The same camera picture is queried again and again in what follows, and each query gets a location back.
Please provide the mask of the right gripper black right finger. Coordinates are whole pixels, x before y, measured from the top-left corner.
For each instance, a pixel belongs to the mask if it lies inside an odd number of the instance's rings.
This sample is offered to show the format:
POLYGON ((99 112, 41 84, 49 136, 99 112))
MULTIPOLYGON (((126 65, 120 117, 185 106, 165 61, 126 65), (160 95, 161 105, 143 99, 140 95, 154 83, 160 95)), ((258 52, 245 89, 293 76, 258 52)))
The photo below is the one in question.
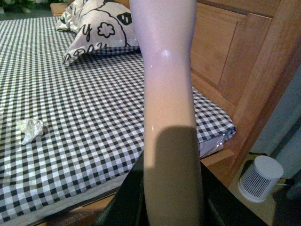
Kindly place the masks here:
POLYGON ((202 163, 205 223, 207 226, 265 226, 266 223, 247 208, 202 163))

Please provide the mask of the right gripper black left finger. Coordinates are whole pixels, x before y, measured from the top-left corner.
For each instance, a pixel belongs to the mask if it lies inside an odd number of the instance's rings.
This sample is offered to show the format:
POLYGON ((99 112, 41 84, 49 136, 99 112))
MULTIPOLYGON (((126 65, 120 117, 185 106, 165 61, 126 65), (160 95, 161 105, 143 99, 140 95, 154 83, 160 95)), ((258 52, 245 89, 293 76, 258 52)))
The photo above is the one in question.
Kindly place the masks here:
POLYGON ((94 226, 146 226, 143 153, 124 179, 114 198, 98 215, 94 226))

